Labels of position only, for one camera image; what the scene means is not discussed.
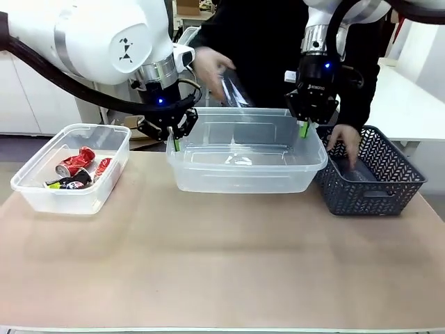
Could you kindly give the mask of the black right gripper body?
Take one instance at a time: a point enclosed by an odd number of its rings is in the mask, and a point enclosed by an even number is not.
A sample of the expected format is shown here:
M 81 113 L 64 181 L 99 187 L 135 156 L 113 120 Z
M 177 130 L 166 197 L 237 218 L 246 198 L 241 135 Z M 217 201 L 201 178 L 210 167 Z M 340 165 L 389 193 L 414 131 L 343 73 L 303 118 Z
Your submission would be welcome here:
M 296 87 L 305 104 L 327 104 L 337 96 L 335 77 L 339 61 L 322 53 L 305 53 L 301 56 Z

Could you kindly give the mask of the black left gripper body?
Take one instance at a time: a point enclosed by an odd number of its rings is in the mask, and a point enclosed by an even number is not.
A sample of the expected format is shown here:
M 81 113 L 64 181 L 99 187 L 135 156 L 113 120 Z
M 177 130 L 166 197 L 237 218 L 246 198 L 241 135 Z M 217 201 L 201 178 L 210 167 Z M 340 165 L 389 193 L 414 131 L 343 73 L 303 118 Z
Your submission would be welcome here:
M 192 93 L 182 97 L 180 85 L 191 86 Z M 145 119 L 160 129 L 179 128 L 186 112 L 195 106 L 195 82 L 190 79 L 178 79 L 167 88 L 162 88 L 160 82 L 143 85 L 141 80 L 133 80 L 130 87 L 148 108 L 143 114 Z

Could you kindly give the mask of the person left hand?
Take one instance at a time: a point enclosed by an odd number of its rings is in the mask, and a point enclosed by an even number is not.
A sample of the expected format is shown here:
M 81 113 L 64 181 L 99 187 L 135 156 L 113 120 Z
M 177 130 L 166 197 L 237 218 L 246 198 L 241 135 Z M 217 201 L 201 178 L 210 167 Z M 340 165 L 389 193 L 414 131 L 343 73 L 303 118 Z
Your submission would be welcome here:
M 350 125 L 335 125 L 327 144 L 327 151 L 334 148 L 337 141 L 342 141 L 348 155 L 350 168 L 354 169 L 359 154 L 361 137 L 359 132 Z

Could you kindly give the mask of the person right hand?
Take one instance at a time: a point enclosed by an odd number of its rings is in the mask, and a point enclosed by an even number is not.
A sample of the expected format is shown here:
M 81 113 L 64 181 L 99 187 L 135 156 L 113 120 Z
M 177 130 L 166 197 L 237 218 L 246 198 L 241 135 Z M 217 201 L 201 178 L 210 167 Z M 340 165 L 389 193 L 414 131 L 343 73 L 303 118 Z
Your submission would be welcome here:
M 195 49 L 193 69 L 196 76 L 212 92 L 214 98 L 220 102 L 225 101 L 225 93 L 220 74 L 224 68 L 235 70 L 232 60 L 209 47 Z

